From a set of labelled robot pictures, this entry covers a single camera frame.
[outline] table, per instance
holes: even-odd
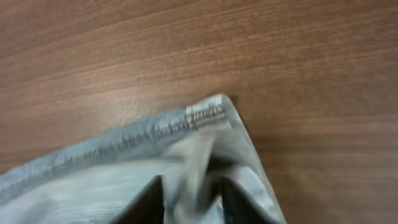
[[[0,172],[229,95],[288,223],[398,222],[397,1],[0,2]]]

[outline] garment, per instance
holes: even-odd
[[[209,172],[211,157],[229,162]],[[224,223],[218,177],[237,183],[285,223],[256,150],[231,100],[197,104],[57,150],[0,176],[1,223],[109,223],[155,175],[164,181],[165,223]]]

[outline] wooden table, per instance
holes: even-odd
[[[0,172],[215,93],[289,223],[398,223],[397,1],[0,2]]]

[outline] seam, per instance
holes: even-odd
[[[67,172],[68,170],[76,166],[82,165],[83,162],[104,159],[111,154],[127,151],[129,150],[130,147],[139,144],[146,144],[150,141],[157,141],[167,136],[177,134],[184,130],[190,130],[190,129],[197,130],[199,127],[214,123],[216,121],[221,121],[224,119],[226,119],[226,115],[221,105],[209,106],[206,109],[186,114],[185,119],[183,121],[170,124],[167,127],[161,129],[153,129],[149,133],[123,138],[123,140],[121,142],[118,142],[117,144],[112,144],[105,147],[99,147],[95,150],[87,152],[82,156],[70,158],[63,163],[51,167],[42,172],[39,172],[38,174],[31,175],[30,177],[22,180],[18,180],[17,182],[11,183],[5,188],[0,189],[0,195],[4,196],[5,194],[6,198],[12,195],[17,195],[18,191],[21,191],[21,189],[23,189],[30,183],[38,182],[52,175],[59,175],[62,172]]]

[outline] blurry black object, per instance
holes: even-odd
[[[218,186],[223,199],[226,224],[276,224],[263,217],[246,194],[229,179]],[[161,176],[154,177],[139,196],[115,219],[112,224],[150,223],[163,224],[163,186]]]

